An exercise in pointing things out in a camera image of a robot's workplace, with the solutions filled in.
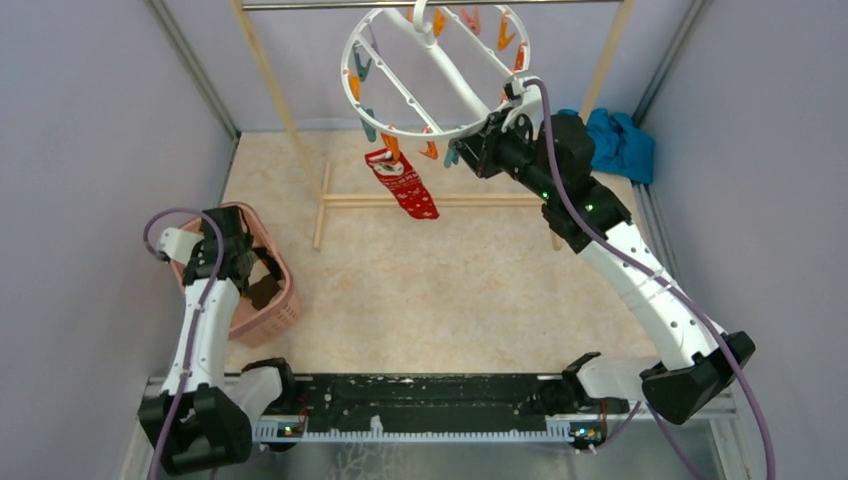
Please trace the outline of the pink plastic laundry basket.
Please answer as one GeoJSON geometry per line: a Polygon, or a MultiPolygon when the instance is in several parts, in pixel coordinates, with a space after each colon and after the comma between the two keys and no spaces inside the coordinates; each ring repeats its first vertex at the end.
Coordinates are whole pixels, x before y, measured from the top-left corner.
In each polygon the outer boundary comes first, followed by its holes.
{"type": "MultiPolygon", "coordinates": [[[[252,307],[250,300],[246,297],[247,287],[236,287],[229,280],[219,280],[218,270],[223,261],[223,234],[211,217],[203,213],[179,229],[201,234],[200,223],[203,218],[213,227],[217,235],[218,253],[215,266],[210,278],[196,280],[192,285],[182,285],[182,274],[186,265],[173,261],[167,261],[186,300],[186,321],[190,322],[197,309],[203,314],[198,322],[197,333],[215,333],[221,335],[228,332],[228,338],[239,342],[250,348],[258,348],[281,336],[287,329],[292,327],[301,314],[301,304],[296,293],[294,278],[285,264],[279,249],[260,220],[257,212],[249,205],[241,202],[224,203],[219,207],[236,206],[242,215],[242,225],[253,236],[253,249],[264,247],[279,263],[283,279],[279,282],[282,290],[262,310],[252,307]]],[[[250,280],[257,281],[268,270],[259,263],[256,265],[257,257],[253,253],[253,267],[250,280]]]]}

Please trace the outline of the orange clothes peg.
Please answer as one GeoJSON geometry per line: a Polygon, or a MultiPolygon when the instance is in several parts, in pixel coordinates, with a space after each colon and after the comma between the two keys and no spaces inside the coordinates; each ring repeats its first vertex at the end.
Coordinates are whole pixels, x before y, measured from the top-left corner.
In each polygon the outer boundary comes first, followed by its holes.
{"type": "Polygon", "coordinates": [[[390,125],[387,131],[384,131],[380,134],[383,144],[385,148],[390,153],[390,162],[392,164],[397,164],[400,161],[400,157],[402,155],[402,151],[400,149],[399,138],[391,133],[391,130],[394,129],[393,125],[390,125]]]}

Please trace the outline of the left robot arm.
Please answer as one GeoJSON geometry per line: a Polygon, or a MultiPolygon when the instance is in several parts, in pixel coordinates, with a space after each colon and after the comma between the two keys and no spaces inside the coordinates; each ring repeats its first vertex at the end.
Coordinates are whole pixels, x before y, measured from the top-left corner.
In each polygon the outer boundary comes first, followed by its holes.
{"type": "Polygon", "coordinates": [[[226,350],[256,262],[276,285],[292,287],[285,264],[256,212],[240,202],[206,210],[172,207],[143,228],[147,252],[183,265],[184,310],[174,358],[159,392],[142,400],[138,421],[153,448],[147,476],[214,473],[245,463],[269,407],[292,411],[300,388],[288,362],[248,364],[226,388],[226,350]]]}

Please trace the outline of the blue crumpled cloth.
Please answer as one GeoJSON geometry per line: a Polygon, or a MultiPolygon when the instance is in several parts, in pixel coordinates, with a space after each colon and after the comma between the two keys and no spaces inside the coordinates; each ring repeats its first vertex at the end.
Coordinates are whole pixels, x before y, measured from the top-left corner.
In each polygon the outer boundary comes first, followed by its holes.
{"type": "Polygon", "coordinates": [[[595,143],[593,170],[650,185],[654,181],[655,139],[626,113],[597,108],[589,115],[588,136],[595,143]]]}

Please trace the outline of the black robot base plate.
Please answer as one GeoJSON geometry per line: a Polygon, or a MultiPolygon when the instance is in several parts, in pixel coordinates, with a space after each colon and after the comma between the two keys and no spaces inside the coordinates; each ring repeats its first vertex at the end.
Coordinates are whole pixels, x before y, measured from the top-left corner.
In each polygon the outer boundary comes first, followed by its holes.
{"type": "Polygon", "coordinates": [[[309,433],[542,433],[557,416],[627,414],[626,400],[583,397],[559,374],[298,374],[268,415],[309,433]]]}

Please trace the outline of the red snowflake sock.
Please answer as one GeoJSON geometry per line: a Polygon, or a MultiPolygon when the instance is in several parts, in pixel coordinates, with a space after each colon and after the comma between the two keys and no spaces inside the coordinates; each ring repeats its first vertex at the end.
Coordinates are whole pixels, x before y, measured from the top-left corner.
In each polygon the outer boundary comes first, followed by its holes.
{"type": "Polygon", "coordinates": [[[420,175],[405,155],[395,157],[383,148],[364,156],[375,178],[390,192],[398,206],[416,220],[435,220],[440,213],[420,175]]]}

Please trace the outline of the wooden rack frame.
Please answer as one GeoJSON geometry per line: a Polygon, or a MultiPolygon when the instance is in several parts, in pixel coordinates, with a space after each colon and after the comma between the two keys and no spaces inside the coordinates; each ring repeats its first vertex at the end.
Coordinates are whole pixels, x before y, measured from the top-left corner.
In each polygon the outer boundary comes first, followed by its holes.
{"type": "MultiPolygon", "coordinates": [[[[581,109],[579,117],[582,121],[587,121],[591,113],[591,109],[600,95],[601,88],[607,76],[607,72],[612,64],[619,42],[630,18],[631,10],[634,1],[340,1],[340,2],[307,2],[307,3],[247,3],[243,1],[228,1],[233,14],[240,26],[240,29],[245,37],[248,47],[253,56],[254,62],[259,69],[259,72],[265,82],[266,89],[270,94],[272,104],[274,105],[277,115],[282,122],[282,125],[287,132],[292,145],[296,152],[301,155],[301,168],[306,175],[307,180],[312,182],[312,187],[315,195],[317,195],[319,208],[317,214],[317,223],[313,239],[313,248],[319,250],[321,245],[322,232],[324,228],[324,213],[328,208],[387,208],[391,205],[391,195],[388,194],[333,194],[330,193],[330,180],[332,173],[332,164],[325,165],[323,183],[320,189],[317,186],[317,180],[313,175],[312,167],[306,160],[306,150],[299,137],[298,127],[295,124],[294,117],[290,112],[289,105],[285,98],[284,92],[280,83],[273,71],[271,62],[264,50],[259,34],[256,31],[255,25],[249,17],[250,12],[264,11],[297,11],[297,10],[340,10],[353,8],[371,8],[371,11],[363,17],[357,24],[346,44],[346,48],[350,50],[345,53],[340,67],[340,75],[343,79],[343,92],[349,100],[352,107],[355,108],[360,119],[363,120],[369,128],[373,128],[377,133],[387,131],[389,124],[381,123],[379,120],[367,115],[366,109],[362,106],[359,97],[355,94],[357,91],[353,88],[356,85],[361,87],[363,80],[359,79],[358,70],[356,81],[348,80],[353,73],[347,68],[349,62],[356,60],[354,55],[354,44],[359,45],[367,51],[367,54],[374,61],[374,65],[383,71],[391,84],[398,90],[400,95],[407,101],[408,106],[412,108],[425,122],[425,128],[420,133],[401,131],[397,129],[391,130],[391,133],[400,139],[411,139],[414,141],[427,141],[428,149],[435,146],[436,141],[445,139],[453,139],[460,134],[470,133],[473,128],[482,127],[484,120],[483,114],[498,112],[508,107],[507,96],[503,97],[503,101],[498,105],[498,109],[487,109],[481,98],[473,91],[472,87],[465,80],[460,70],[453,60],[444,52],[437,43],[436,31],[441,31],[441,26],[436,28],[436,25],[442,25],[441,20],[451,20],[457,23],[458,27],[469,35],[474,45],[481,51],[484,56],[490,60],[496,68],[502,70],[504,74],[508,74],[508,80],[516,73],[529,73],[529,65],[531,60],[532,45],[529,39],[529,34],[522,20],[510,5],[542,5],[542,4],[590,4],[590,3],[616,3],[618,4],[615,16],[606,35],[605,43],[601,51],[599,60],[595,67],[589,89],[581,109]],[[495,50],[490,49],[480,40],[479,34],[475,33],[479,29],[474,9],[480,6],[492,6],[496,8],[503,20],[501,23],[511,23],[514,25],[516,34],[520,37],[519,46],[516,58],[521,62],[516,63],[515,68],[510,68],[504,64],[496,55],[495,50]],[[475,114],[479,114],[481,118],[467,126],[459,126],[451,130],[444,130],[439,126],[432,116],[421,106],[420,102],[409,91],[409,89],[395,75],[394,71],[385,63],[383,57],[378,53],[377,48],[373,45],[376,43],[366,40],[363,33],[366,27],[369,27],[373,20],[380,15],[385,15],[392,20],[399,28],[405,29],[412,38],[421,45],[425,52],[432,57],[436,67],[446,76],[449,84],[456,90],[464,104],[475,114]]],[[[492,208],[492,207],[531,207],[542,204],[543,197],[535,194],[450,194],[437,195],[435,202],[437,204],[444,203],[447,207],[458,208],[492,208]]]]}

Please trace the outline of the white round clip hanger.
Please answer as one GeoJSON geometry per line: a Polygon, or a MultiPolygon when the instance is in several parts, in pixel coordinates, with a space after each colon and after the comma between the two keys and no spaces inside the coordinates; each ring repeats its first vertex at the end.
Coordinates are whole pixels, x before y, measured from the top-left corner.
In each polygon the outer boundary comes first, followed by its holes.
{"type": "MultiPolygon", "coordinates": [[[[500,12],[492,6],[480,6],[474,10],[476,10],[477,16],[475,23],[478,24],[477,28],[479,29],[475,32],[479,34],[478,38],[490,49],[495,50],[497,57],[504,64],[510,68],[515,68],[515,64],[521,62],[521,60],[516,58],[516,54],[520,53],[517,52],[520,37],[514,33],[514,25],[506,22],[502,24],[500,12]]],[[[507,96],[504,95],[504,86],[508,74],[504,74],[502,70],[490,63],[490,60],[481,53],[469,38],[470,36],[463,32],[457,23],[451,20],[441,21],[444,22],[442,25],[438,25],[438,23],[436,25],[436,28],[442,27],[441,31],[436,31],[438,45],[453,60],[473,91],[482,99],[486,108],[498,109],[503,97],[507,96]]],[[[409,35],[408,31],[405,32],[404,30],[385,15],[380,15],[362,33],[367,41],[376,43],[373,46],[377,48],[385,63],[444,130],[467,126],[479,120],[481,116],[473,113],[464,104],[459,94],[449,84],[446,76],[436,67],[432,57],[409,35]]],[[[339,75],[342,59],[346,56],[344,54],[350,51],[346,48],[346,44],[351,33],[344,45],[339,75]]],[[[355,94],[366,109],[367,115],[381,123],[393,125],[397,130],[422,132],[425,128],[425,122],[408,106],[407,101],[391,84],[383,71],[374,65],[374,61],[367,54],[367,51],[359,45],[354,45],[356,60],[349,62],[347,66],[353,73],[351,77],[354,78],[348,77],[348,80],[356,81],[357,78],[354,75],[357,75],[358,70],[359,79],[363,80],[363,83],[361,87],[356,85],[353,88],[357,90],[355,94]]],[[[340,79],[343,91],[344,82],[341,75],[340,79]]],[[[361,122],[367,140],[377,143],[382,149],[385,148],[380,133],[369,128],[370,126],[360,119],[355,108],[352,107],[352,109],[361,122]]],[[[436,141],[435,146],[431,146],[429,149],[426,140],[400,139],[399,142],[400,149],[406,144],[412,144],[419,147],[423,156],[435,159],[439,154],[440,144],[448,140],[451,139],[436,141]]]]}

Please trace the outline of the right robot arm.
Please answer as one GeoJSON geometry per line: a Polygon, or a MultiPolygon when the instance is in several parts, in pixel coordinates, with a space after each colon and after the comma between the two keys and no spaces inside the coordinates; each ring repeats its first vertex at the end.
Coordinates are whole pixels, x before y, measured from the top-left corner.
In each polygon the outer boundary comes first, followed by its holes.
{"type": "Polygon", "coordinates": [[[643,240],[618,196],[591,174],[595,144],[579,117],[556,114],[534,128],[525,115],[504,129],[506,116],[450,140],[479,178],[506,174],[541,201],[550,230],[593,266],[642,325],[656,356],[617,358],[588,353],[567,368],[563,398],[576,412],[601,398],[641,401],[682,425],[725,390],[735,373],[715,338],[744,366],[755,351],[750,336],[700,321],[673,294],[676,283],[643,240]]]}

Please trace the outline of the teal clothes peg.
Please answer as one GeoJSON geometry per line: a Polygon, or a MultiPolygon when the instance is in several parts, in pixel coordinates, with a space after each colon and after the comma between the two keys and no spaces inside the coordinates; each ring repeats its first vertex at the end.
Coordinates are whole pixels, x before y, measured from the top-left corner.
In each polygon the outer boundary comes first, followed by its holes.
{"type": "Polygon", "coordinates": [[[449,147],[446,151],[446,154],[445,154],[445,157],[444,157],[444,160],[443,160],[443,166],[445,168],[451,168],[452,166],[458,165],[459,161],[460,161],[460,154],[458,153],[458,151],[456,149],[454,149],[453,147],[449,147]]]}

